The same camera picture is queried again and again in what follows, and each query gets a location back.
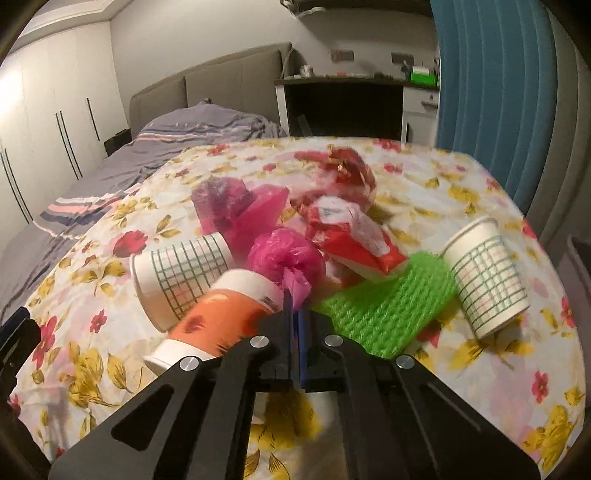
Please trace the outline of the grey striped blanket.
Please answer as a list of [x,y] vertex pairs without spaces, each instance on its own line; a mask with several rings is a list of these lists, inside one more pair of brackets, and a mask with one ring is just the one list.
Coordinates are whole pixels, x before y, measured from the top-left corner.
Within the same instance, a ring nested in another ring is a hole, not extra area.
[[281,138],[276,122],[201,101],[157,117],[134,140],[53,200],[1,253],[1,321],[23,307],[66,252],[162,165],[183,150],[204,145]]

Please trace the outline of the red white snack wrapper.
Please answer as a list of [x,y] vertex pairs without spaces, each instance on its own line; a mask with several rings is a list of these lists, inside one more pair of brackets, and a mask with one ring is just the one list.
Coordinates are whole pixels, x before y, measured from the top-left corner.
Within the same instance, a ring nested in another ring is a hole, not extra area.
[[322,196],[305,211],[307,236],[332,260],[373,282],[401,274],[408,256],[357,203]]

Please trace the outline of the pink plastic bag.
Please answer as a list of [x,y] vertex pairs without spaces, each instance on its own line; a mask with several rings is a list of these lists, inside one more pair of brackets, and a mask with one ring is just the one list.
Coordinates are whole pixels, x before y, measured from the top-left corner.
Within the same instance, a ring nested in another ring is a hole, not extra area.
[[232,177],[201,182],[190,194],[202,234],[221,234],[237,263],[245,262],[259,236],[273,231],[289,197],[286,187],[263,184],[249,189]]

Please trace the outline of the green box on desk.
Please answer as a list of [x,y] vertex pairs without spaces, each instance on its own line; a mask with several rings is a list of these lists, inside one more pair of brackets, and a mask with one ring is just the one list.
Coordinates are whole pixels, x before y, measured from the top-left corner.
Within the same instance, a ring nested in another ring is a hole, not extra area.
[[427,67],[413,66],[410,70],[410,82],[415,85],[436,88],[438,86],[438,76]]

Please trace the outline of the dark desk with white drawers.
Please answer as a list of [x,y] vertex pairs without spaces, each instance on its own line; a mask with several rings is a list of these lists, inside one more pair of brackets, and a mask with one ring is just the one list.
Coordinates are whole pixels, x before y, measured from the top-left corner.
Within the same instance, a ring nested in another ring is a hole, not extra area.
[[294,137],[397,140],[433,147],[439,89],[389,76],[289,77],[274,82],[280,126]]

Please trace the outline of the floral bed sheet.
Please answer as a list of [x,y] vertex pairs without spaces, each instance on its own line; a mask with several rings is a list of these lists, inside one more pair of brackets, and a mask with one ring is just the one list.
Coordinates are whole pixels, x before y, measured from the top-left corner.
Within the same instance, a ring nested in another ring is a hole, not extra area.
[[160,342],[135,294],[132,254],[197,237],[190,194],[236,177],[300,186],[329,159],[359,157],[377,181],[373,217],[404,251],[441,251],[471,221],[494,217],[528,290],[529,309],[492,338],[452,307],[408,352],[556,476],[585,418],[583,351],[567,294],[510,196],[477,161],[370,139],[280,139],[190,147],[173,155],[60,258],[24,303],[40,345],[9,404],[49,459],[59,457],[151,382],[143,358]]

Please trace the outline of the grey upholstered headboard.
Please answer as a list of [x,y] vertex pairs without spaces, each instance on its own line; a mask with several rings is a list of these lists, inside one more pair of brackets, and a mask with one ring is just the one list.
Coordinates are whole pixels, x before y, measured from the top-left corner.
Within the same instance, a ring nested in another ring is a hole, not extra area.
[[136,136],[161,115],[204,100],[278,122],[280,113],[274,83],[293,71],[290,42],[242,50],[183,70],[131,97],[131,135]]

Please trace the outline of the red clear plastic wrapper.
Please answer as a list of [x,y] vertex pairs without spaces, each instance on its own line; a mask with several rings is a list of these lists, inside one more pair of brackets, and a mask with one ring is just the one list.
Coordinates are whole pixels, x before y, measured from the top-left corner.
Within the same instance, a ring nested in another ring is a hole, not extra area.
[[355,149],[329,145],[325,152],[297,151],[294,159],[310,167],[307,179],[290,187],[290,205],[301,215],[322,196],[339,197],[355,203],[363,212],[370,209],[377,180],[373,170]]

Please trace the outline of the purple plastic trash bin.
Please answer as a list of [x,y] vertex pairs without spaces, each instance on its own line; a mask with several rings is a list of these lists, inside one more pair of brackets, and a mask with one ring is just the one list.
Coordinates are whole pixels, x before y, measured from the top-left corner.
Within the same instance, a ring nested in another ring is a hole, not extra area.
[[590,322],[590,267],[590,242],[569,236],[558,273],[578,327]]

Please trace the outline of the green foam net sleeve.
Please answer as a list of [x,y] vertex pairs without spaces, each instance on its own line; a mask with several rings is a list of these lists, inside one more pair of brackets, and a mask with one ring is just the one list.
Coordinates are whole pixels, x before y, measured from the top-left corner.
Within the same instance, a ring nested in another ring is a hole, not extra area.
[[384,359],[401,353],[457,294],[451,268],[441,257],[417,252],[403,272],[382,282],[365,281],[318,302],[336,334]]

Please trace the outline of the blue and grey curtain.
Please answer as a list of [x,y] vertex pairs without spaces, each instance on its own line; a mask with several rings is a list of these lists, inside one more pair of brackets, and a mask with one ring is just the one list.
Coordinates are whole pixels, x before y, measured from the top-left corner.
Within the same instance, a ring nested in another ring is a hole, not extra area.
[[434,1],[437,145],[473,156],[552,258],[590,236],[590,5]]

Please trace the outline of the small pink bag ball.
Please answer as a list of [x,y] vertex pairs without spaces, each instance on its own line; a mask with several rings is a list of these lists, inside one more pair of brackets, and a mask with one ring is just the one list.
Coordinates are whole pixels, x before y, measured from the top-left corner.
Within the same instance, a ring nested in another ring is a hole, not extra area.
[[277,228],[256,238],[246,268],[290,292],[300,308],[325,277],[325,260],[314,243],[290,228]]

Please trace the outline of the white wardrobe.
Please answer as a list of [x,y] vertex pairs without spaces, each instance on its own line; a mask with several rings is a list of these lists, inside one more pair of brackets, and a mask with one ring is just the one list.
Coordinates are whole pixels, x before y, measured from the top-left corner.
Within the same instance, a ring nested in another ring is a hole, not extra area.
[[126,126],[109,23],[9,55],[1,66],[1,243],[96,170],[104,141]]

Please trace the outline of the green grid paper cup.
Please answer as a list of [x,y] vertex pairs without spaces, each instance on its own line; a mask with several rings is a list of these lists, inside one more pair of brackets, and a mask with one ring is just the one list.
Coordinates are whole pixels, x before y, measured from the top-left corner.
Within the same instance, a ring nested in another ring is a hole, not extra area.
[[166,332],[224,272],[235,267],[235,259],[221,234],[213,233],[134,254],[129,267],[148,320]]

